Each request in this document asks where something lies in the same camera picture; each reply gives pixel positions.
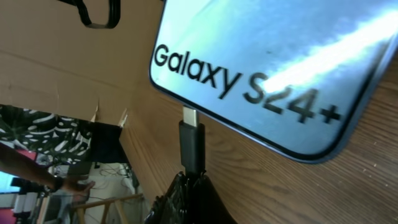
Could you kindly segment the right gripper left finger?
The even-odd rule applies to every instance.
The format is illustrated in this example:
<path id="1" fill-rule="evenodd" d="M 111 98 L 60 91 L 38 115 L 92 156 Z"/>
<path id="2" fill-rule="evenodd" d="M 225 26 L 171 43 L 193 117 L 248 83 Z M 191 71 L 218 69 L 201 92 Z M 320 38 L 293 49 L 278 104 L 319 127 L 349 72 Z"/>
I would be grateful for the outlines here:
<path id="1" fill-rule="evenodd" d="M 145 224 L 187 224 L 190 223 L 191 188 L 188 178 L 179 172 L 173 179 L 166 193 L 156 196 L 149 214 L 145 217 Z"/>

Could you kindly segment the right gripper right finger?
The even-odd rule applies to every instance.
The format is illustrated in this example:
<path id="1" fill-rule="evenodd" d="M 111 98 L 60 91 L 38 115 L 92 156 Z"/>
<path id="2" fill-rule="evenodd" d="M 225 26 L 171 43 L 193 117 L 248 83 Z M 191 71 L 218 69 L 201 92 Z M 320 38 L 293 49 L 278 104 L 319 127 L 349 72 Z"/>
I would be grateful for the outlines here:
<path id="1" fill-rule="evenodd" d="M 207 175 L 193 185 L 191 208 L 195 224 L 237 224 Z"/>

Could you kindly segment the Galaxy S24+ smartphone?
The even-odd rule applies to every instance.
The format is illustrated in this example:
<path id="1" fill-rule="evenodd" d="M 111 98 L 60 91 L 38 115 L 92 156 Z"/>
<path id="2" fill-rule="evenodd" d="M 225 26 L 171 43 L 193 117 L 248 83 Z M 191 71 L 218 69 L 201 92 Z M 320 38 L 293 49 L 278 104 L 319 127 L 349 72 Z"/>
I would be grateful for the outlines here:
<path id="1" fill-rule="evenodd" d="M 152 85 L 289 159 L 346 146 L 397 50 L 397 0 L 164 3 Z"/>

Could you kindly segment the person forearm in background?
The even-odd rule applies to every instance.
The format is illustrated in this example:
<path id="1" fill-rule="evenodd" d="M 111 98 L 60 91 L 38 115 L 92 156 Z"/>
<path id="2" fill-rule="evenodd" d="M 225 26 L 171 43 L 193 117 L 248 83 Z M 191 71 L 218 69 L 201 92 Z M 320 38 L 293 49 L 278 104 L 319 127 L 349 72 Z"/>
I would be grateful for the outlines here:
<path id="1" fill-rule="evenodd" d="M 53 192 L 62 189 L 73 194 L 84 195 L 95 186 L 93 181 L 87 184 L 80 183 L 81 180 L 87 179 L 83 176 L 56 177 L 32 159 L 4 144 L 1 144 L 1 172 L 46 186 Z"/>

